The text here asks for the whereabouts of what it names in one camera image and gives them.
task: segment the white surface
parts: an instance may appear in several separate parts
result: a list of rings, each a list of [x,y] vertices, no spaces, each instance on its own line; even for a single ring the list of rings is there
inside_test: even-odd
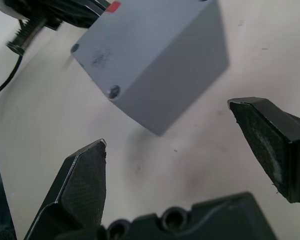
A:
[[[279,239],[300,239],[300,203],[276,193],[227,108],[231,98],[264,97],[300,117],[300,0],[221,7],[231,67],[163,137],[113,106],[70,58],[83,29],[64,24],[38,36],[0,97],[0,170],[19,239],[63,160],[100,138],[108,144],[104,224],[250,191]],[[4,49],[0,79],[15,62],[3,60]]]

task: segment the red label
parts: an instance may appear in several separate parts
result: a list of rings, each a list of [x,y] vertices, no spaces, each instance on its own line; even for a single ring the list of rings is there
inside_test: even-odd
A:
[[[114,1],[105,11],[109,13],[114,13],[121,5],[121,2]]]

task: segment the gray box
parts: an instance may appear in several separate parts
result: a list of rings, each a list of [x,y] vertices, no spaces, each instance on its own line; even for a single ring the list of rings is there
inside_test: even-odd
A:
[[[122,0],[76,44],[102,92],[157,135],[229,64],[216,0]]]

